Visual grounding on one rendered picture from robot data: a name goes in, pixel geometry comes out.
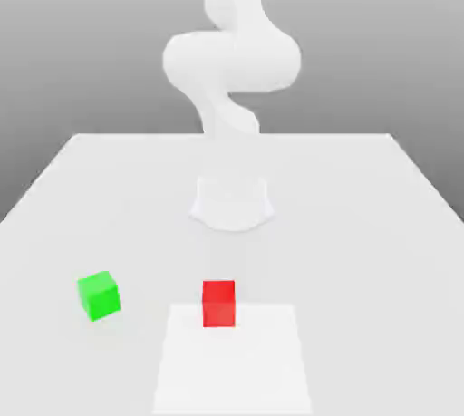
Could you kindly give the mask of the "small red cube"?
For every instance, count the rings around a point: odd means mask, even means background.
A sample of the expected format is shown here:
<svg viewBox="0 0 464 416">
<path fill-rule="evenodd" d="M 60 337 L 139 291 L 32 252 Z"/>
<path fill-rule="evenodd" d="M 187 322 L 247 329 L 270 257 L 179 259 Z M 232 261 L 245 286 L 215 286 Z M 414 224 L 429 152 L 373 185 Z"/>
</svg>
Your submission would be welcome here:
<svg viewBox="0 0 464 416">
<path fill-rule="evenodd" d="M 236 325 L 236 289 L 234 280 L 205 280 L 202 289 L 203 326 Z"/>
</svg>

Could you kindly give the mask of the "small green cube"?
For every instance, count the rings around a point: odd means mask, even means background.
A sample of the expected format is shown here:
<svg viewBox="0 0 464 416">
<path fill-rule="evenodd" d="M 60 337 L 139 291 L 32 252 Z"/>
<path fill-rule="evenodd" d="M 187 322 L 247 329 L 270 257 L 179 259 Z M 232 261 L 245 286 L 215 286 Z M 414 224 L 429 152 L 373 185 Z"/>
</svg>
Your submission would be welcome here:
<svg viewBox="0 0 464 416">
<path fill-rule="evenodd" d="M 121 310 L 119 288 L 109 271 L 80 278 L 77 290 L 82 308 L 92 322 Z"/>
</svg>

